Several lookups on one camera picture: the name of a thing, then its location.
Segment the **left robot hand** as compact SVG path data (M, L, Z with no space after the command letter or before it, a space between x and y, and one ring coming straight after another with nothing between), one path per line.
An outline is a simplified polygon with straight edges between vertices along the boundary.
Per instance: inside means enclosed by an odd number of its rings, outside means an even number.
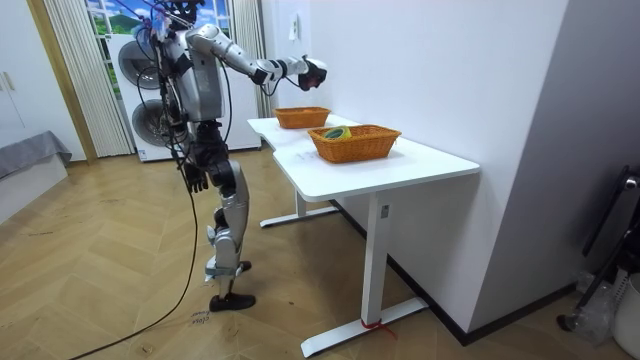
M209 188L207 174L198 166L192 163L185 163L183 171L186 178L186 186L190 193L199 193Z

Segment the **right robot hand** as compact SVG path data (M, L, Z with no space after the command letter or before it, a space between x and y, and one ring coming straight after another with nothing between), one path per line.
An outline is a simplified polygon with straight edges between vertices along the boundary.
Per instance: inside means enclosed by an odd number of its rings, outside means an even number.
M298 75L298 85L301 90L309 91L312 88L318 88L327 77L327 65L317 59L308 57L303 58L307 70Z

